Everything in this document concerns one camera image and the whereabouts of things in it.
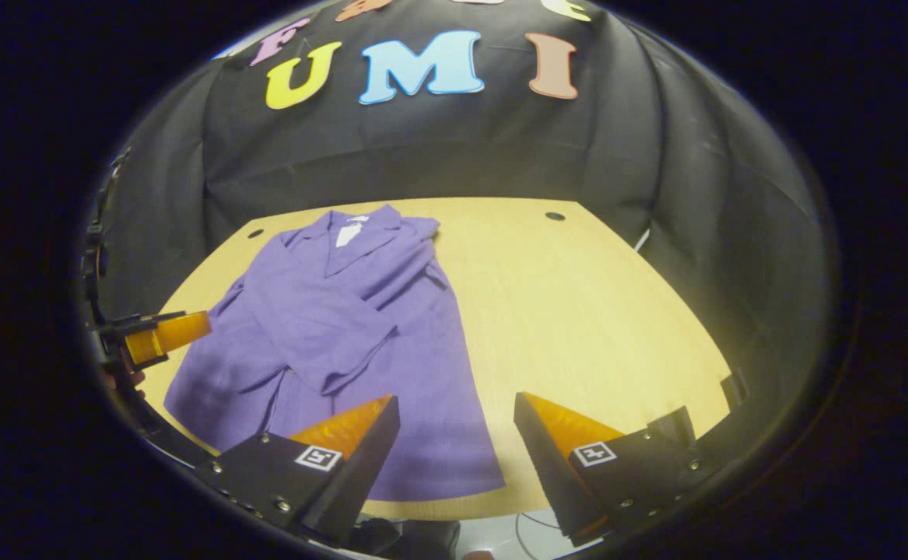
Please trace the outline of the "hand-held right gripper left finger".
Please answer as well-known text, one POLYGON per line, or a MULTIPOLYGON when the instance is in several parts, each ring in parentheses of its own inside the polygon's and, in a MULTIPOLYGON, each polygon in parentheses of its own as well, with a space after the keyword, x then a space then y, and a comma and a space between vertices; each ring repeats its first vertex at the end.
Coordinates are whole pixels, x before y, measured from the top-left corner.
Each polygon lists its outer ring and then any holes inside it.
POLYGON ((400 428, 399 400, 386 394, 293 436, 259 432, 198 462, 194 474, 266 524, 339 548, 349 542, 400 428))

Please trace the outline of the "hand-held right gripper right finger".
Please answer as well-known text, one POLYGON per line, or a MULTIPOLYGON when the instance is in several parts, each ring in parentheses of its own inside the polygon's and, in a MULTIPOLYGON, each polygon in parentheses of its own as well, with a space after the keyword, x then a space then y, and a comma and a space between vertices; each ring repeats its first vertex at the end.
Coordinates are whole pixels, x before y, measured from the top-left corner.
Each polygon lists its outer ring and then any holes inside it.
POLYGON ((693 435, 684 408, 623 433, 519 391, 514 424, 558 527, 576 546, 654 528, 725 465, 693 435))

